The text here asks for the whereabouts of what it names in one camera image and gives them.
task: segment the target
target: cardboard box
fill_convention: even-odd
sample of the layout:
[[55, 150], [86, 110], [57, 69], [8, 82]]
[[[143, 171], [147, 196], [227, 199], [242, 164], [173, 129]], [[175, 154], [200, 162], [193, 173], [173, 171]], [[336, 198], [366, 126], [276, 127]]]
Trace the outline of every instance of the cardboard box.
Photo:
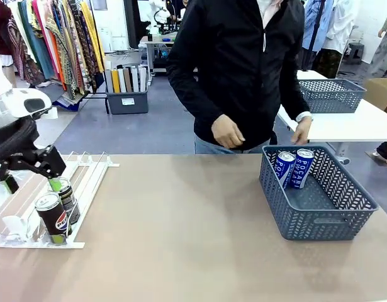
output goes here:
[[364, 88], [364, 99], [387, 113], [387, 79], [370, 79]]

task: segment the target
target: pocari sweat can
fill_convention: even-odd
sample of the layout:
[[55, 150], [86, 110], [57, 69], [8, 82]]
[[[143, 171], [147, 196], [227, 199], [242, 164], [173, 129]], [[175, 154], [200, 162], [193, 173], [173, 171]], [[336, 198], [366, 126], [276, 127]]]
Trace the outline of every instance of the pocari sweat can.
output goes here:
[[276, 171], [277, 177], [279, 178], [283, 189], [287, 187], [287, 184], [291, 178], [294, 164], [295, 155], [289, 152], [283, 151], [277, 156], [276, 163], [274, 165], [274, 171]]
[[306, 178], [312, 166], [314, 154], [311, 150], [299, 149], [296, 152], [295, 166], [293, 169], [293, 175], [289, 182], [291, 187], [295, 189], [303, 189], [305, 186]]

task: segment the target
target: can lid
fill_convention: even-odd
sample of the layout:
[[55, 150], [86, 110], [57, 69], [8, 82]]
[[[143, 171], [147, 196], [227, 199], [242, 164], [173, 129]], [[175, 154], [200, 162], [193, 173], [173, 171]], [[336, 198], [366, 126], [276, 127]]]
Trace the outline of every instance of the can lid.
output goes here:
[[287, 161], [294, 161], [295, 160], [295, 156], [287, 151], [282, 151], [280, 154], [279, 154], [279, 158], [280, 159], [283, 159], [283, 160], [287, 160]]
[[[62, 185], [62, 187], [60, 188], [59, 193], [63, 193], [64, 191], [66, 191], [68, 188], [71, 187], [70, 181], [67, 178], [58, 177], [57, 179], [60, 181], [60, 184]], [[48, 183], [48, 190], [52, 191], [52, 188], [51, 188], [49, 183]]]
[[55, 192], [49, 192], [35, 201], [35, 208], [40, 211], [48, 211], [59, 203], [59, 195]]
[[313, 151], [311, 150], [308, 150], [308, 149], [299, 149], [297, 152], [296, 152], [299, 156], [302, 156], [306, 159], [312, 159], [313, 158]]

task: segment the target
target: gray basket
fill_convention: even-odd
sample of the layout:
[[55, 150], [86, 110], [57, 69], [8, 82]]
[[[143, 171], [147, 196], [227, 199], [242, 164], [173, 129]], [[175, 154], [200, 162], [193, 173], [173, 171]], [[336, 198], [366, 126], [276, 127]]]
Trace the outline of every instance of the gray basket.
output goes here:
[[147, 90], [145, 92], [106, 93], [113, 115], [130, 115], [149, 112]]
[[279, 231], [287, 240], [352, 240], [378, 205], [327, 148], [306, 148], [315, 158], [305, 187], [284, 190], [274, 163], [281, 151], [300, 147], [263, 147], [259, 181]]
[[312, 113], [354, 113], [365, 89], [348, 80], [300, 80]]

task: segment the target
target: pepsi can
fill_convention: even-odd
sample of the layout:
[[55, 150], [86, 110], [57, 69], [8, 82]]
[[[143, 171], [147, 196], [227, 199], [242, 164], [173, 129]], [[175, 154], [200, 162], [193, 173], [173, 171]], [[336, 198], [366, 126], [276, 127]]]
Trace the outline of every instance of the pepsi can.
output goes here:
[[[80, 209], [74, 197], [72, 185], [70, 181], [64, 177], [58, 177], [57, 180], [60, 183], [60, 187], [61, 187], [60, 191], [57, 193], [60, 199], [62, 200], [62, 204], [66, 210], [67, 216], [69, 217], [70, 224], [74, 225], [79, 221]], [[49, 191], [53, 190], [50, 184], [48, 184], [48, 190]]]
[[35, 201], [35, 209], [42, 218], [52, 243], [65, 244], [66, 234], [72, 233], [72, 227], [59, 195], [53, 192], [44, 194]]
[[296, 152], [295, 166], [289, 184], [295, 189], [303, 189], [312, 166], [314, 154], [311, 150], [299, 149]]
[[283, 189], [287, 187], [289, 179], [291, 178], [294, 163], [295, 156], [289, 152], [283, 151], [277, 156], [274, 171], [276, 172]]

